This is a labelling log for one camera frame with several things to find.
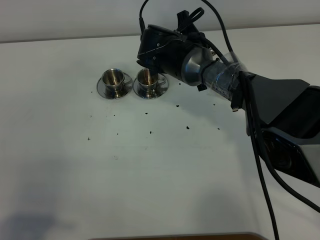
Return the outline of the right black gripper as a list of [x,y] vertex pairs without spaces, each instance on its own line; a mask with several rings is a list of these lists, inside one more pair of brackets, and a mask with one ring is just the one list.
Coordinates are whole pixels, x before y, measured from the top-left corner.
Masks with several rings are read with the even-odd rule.
[[137,54],[137,63],[153,74],[168,74],[182,79],[182,64],[197,44],[175,31],[149,25],[144,29]]

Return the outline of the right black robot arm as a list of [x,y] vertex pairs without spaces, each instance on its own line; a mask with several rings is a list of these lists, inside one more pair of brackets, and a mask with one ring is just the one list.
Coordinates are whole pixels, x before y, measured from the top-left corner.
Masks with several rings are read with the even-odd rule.
[[175,31],[156,25],[143,30],[138,63],[153,74],[168,74],[199,91],[211,89],[245,109],[240,85],[253,90],[266,156],[280,172],[320,184],[320,89],[300,79],[269,79],[247,72],[234,54],[213,58],[205,35],[193,26]]

